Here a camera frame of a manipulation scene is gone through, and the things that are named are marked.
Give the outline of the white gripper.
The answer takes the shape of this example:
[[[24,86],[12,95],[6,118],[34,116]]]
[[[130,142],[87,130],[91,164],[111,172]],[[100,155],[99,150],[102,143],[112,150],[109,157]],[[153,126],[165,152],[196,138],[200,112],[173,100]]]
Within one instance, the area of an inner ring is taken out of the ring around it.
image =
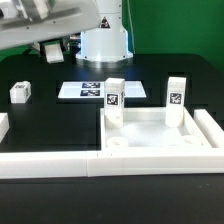
[[[0,0],[0,50],[33,43],[45,57],[40,41],[96,28],[100,20],[95,0]],[[59,42],[66,52],[67,39]]]

